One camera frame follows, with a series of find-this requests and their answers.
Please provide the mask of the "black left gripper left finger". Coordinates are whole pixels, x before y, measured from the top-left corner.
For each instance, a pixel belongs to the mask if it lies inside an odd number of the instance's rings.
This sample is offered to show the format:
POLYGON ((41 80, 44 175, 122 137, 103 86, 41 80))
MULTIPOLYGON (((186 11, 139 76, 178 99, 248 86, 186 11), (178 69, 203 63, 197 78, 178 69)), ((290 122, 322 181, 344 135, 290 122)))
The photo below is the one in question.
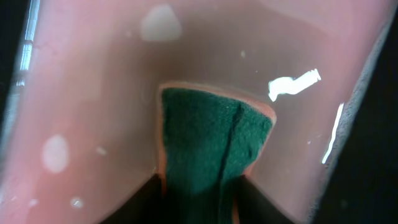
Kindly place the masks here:
POLYGON ((99 224, 159 223, 161 206, 161 179, 154 174, 130 199, 99 224))

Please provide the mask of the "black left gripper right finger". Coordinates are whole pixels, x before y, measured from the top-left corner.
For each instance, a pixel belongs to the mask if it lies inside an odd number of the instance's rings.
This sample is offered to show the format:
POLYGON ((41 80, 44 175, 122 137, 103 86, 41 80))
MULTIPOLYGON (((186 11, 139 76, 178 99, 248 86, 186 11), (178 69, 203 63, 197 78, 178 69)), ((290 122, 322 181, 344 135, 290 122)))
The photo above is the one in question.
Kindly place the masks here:
POLYGON ((238 179, 236 204, 240 224, 294 224, 245 175, 238 179))

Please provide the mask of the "green and orange sponge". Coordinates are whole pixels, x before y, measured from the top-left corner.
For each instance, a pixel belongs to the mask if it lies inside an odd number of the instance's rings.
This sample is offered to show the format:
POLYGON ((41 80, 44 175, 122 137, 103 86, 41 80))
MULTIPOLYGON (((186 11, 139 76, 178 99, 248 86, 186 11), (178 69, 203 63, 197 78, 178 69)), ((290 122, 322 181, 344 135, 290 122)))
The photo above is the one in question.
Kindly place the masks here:
POLYGON ((276 122, 265 103, 193 83, 159 88, 159 169, 167 223, 234 223, 242 175, 276 122))

